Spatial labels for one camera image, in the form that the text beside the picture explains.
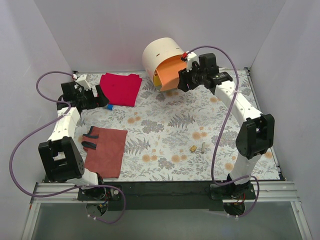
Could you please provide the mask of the small brass sharpener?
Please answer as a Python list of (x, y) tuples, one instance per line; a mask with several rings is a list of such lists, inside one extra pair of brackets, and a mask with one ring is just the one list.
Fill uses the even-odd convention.
[(197, 150), (197, 146), (193, 145), (189, 149), (192, 153), (194, 153)]

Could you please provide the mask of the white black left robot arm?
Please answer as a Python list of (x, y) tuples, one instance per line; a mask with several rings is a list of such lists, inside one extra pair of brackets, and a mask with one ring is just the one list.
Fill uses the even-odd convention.
[(63, 94), (56, 103), (59, 120), (48, 140), (38, 146), (46, 176), (50, 182), (71, 183), (87, 189), (90, 186), (89, 194), (101, 200), (106, 196), (106, 187), (99, 183), (97, 173), (85, 168), (74, 135), (82, 111), (105, 107), (109, 99), (100, 85), (95, 86), (96, 96), (86, 82), (66, 82), (61, 88)]

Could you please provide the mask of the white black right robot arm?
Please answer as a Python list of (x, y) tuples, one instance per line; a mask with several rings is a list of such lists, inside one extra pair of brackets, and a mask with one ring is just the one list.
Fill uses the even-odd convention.
[(186, 62), (186, 68), (178, 72), (178, 89), (188, 92), (203, 85), (225, 104), (227, 114), (233, 115), (240, 126), (235, 140), (238, 156), (234, 167), (225, 183), (213, 183), (230, 198), (237, 199), (249, 189), (258, 160), (273, 146), (275, 119), (256, 109), (238, 92), (239, 83), (234, 82), (227, 72), (219, 71), (213, 53), (197, 56), (193, 52), (184, 52), (181, 60)]

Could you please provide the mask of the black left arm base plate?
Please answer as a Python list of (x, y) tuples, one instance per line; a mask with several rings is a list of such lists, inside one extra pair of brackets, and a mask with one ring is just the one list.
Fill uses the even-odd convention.
[(120, 185), (80, 188), (77, 195), (78, 201), (120, 201), (124, 198)]

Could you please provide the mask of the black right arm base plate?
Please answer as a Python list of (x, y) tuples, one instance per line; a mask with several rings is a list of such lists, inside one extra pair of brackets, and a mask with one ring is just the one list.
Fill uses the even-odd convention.
[(211, 184), (209, 187), (210, 197), (213, 200), (254, 200), (256, 198), (256, 193), (253, 184), (228, 184), (224, 186), (218, 186), (216, 184)]

